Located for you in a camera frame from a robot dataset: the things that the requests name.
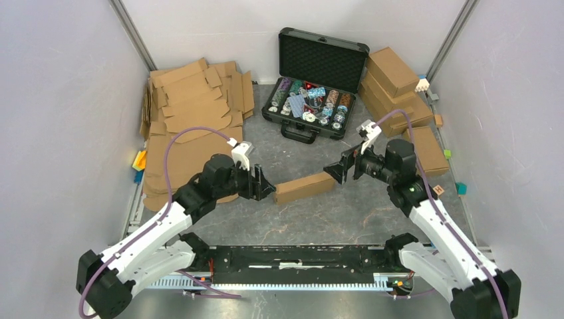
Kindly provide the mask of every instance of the white poker chip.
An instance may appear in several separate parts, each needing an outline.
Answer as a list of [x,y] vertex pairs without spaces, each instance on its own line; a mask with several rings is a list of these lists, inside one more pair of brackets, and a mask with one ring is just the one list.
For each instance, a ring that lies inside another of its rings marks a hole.
[[317,118],[315,117],[314,114],[306,112],[306,113],[303,114],[303,119],[310,122],[310,123],[313,123],[313,122],[315,122],[315,120]]

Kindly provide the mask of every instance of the black foam padding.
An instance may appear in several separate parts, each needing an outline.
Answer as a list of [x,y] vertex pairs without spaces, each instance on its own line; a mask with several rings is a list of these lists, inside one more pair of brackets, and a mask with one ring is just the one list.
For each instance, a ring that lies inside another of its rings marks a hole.
[[361,43],[305,33],[293,29],[279,34],[280,75],[357,93],[368,56]]

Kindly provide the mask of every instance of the stacked cardboard box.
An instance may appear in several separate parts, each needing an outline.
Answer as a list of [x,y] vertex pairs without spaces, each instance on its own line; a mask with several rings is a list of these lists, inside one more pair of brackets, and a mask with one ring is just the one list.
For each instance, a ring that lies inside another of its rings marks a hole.
[[[419,78],[389,47],[372,53],[366,67],[368,72],[360,84],[358,95],[374,119],[379,120],[392,110],[403,109],[414,127],[413,141],[425,174],[437,176],[446,173],[448,162],[433,131],[426,126],[432,121],[433,113],[414,91]],[[403,137],[411,140],[403,114],[393,115],[380,128],[388,137],[405,132]]]
[[[235,61],[207,64],[204,58],[173,70],[151,72],[149,100],[140,133],[148,141],[143,192],[147,208],[158,211],[167,201],[163,159],[170,140],[194,126],[214,128],[243,139],[243,119],[253,114],[251,73],[236,71]],[[214,154],[231,155],[224,139],[208,131],[179,137],[168,154],[168,175],[176,191],[202,171]],[[226,197],[223,201],[235,199]]]
[[[366,67],[368,72],[358,95],[375,120],[400,108],[409,115],[413,127],[432,121],[433,113],[414,91],[419,78],[391,48],[372,53]],[[395,136],[407,129],[407,121],[402,114],[396,114],[380,127],[386,136]]]

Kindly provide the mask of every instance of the wire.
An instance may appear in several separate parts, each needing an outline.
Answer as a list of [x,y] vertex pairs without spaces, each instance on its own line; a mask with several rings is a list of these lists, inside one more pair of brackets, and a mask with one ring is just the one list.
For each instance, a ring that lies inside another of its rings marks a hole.
[[80,315],[80,317],[82,319],[92,319],[92,318],[98,316],[98,314],[96,314],[96,313],[91,314],[91,315],[85,314],[84,313],[84,303],[86,302],[86,296],[88,296],[88,292],[92,288],[92,285],[94,284],[96,279],[100,276],[100,274],[104,271],[104,269],[108,268],[108,265],[111,264],[113,261],[115,261],[117,259],[117,256],[121,255],[127,248],[131,247],[131,245],[133,245],[141,237],[147,235],[147,233],[149,233],[153,228],[155,228],[160,222],[162,222],[162,220],[166,217],[166,215],[168,215],[168,212],[170,211],[170,208],[172,207],[172,186],[170,185],[170,177],[168,176],[168,154],[170,153],[170,148],[172,147],[174,142],[180,136],[184,135],[185,133],[188,133],[188,132],[191,132],[191,131],[196,131],[196,130],[209,131],[209,132],[215,133],[215,134],[225,138],[227,141],[230,140],[230,138],[227,135],[221,133],[220,131],[215,130],[213,128],[207,128],[205,126],[195,126],[193,128],[187,128],[187,129],[181,131],[180,133],[176,134],[170,140],[170,142],[166,146],[166,150],[164,151],[164,158],[163,158],[163,161],[164,161],[164,165],[163,165],[163,167],[164,167],[164,180],[166,182],[166,190],[168,192],[168,202],[166,204],[166,209],[164,210],[163,214],[156,220],[155,223],[151,224],[144,231],[137,234],[132,240],[128,241],[120,250],[118,250],[116,253],[114,253],[104,264],[102,264],[102,266],[100,268],[98,268],[98,270],[96,270],[96,272],[92,275],[92,277],[90,278],[90,280],[86,284],[84,290],[82,291],[82,294],[80,295],[80,301],[78,302],[78,315]]
[[176,272],[190,278],[192,281],[194,281],[196,284],[204,287],[206,290],[215,292],[216,294],[219,295],[219,296],[214,296],[214,295],[209,295],[209,294],[195,294],[194,296],[199,296],[199,297],[202,297],[202,298],[224,298],[224,299],[239,299],[239,298],[242,298],[241,295],[239,295],[239,294],[228,294],[226,292],[214,289],[214,288],[208,286],[207,284],[205,284],[204,282],[196,279],[194,276],[192,276],[191,274],[187,273],[184,270],[177,270]]
[[[410,139],[411,139],[411,142],[415,145],[414,138],[413,138],[414,137],[413,136],[413,127],[411,125],[411,121],[410,121],[407,113],[402,109],[397,109],[397,110],[391,111],[386,116],[384,116],[379,121],[377,121],[376,124],[374,125],[374,127],[382,124],[385,120],[387,120],[388,118],[390,118],[391,116],[393,116],[394,114],[397,114],[397,113],[403,114],[404,117],[407,119],[407,126],[408,126],[408,130],[409,130]],[[427,176],[425,175],[425,173],[423,171],[423,167],[421,166],[421,162],[419,161],[417,149],[414,148],[414,151],[415,151],[415,156],[417,157],[417,161],[416,161],[417,168],[419,169],[419,173],[421,175],[421,178],[423,179],[423,184],[425,186],[425,192],[427,193],[427,197],[429,198],[429,202],[431,202],[431,206],[433,206],[435,213],[437,214],[439,219],[443,222],[443,224],[446,226],[446,228],[451,232],[451,234],[454,236],[454,238],[456,238],[456,240],[459,242],[459,244],[461,244],[461,246],[464,248],[464,250],[470,255],[472,260],[484,272],[484,274],[488,278],[490,284],[492,284],[493,291],[495,292],[495,297],[497,298],[497,302],[499,303],[499,307],[501,308],[501,315],[503,316],[503,319],[509,319],[509,316],[507,315],[507,309],[505,308],[505,302],[503,301],[503,296],[501,295],[501,291],[499,291],[499,286],[495,282],[494,277],[492,276],[490,271],[484,266],[484,264],[478,258],[478,256],[468,246],[468,244],[466,244],[466,242],[461,238],[461,236],[454,230],[453,226],[449,222],[446,221],[445,216],[443,216],[443,214],[441,214],[439,207],[437,207],[437,204],[435,203],[435,201],[433,200],[433,197],[431,195],[431,188],[429,186],[429,181],[427,180]],[[431,293],[432,291],[433,290],[429,290],[429,291],[426,291],[426,292],[422,292],[421,294],[418,294],[418,295],[419,296],[425,295],[425,294]]]

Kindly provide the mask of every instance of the poker chip set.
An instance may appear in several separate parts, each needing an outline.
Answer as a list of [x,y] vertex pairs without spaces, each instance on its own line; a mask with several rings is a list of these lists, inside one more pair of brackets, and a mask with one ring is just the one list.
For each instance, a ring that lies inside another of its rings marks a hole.
[[339,131],[347,120],[353,98],[350,93],[284,77],[274,90],[268,112]]
[[263,117],[281,124],[282,135],[292,140],[311,144],[318,135],[340,140],[370,49],[292,28],[282,29],[278,39],[282,77],[262,109]]

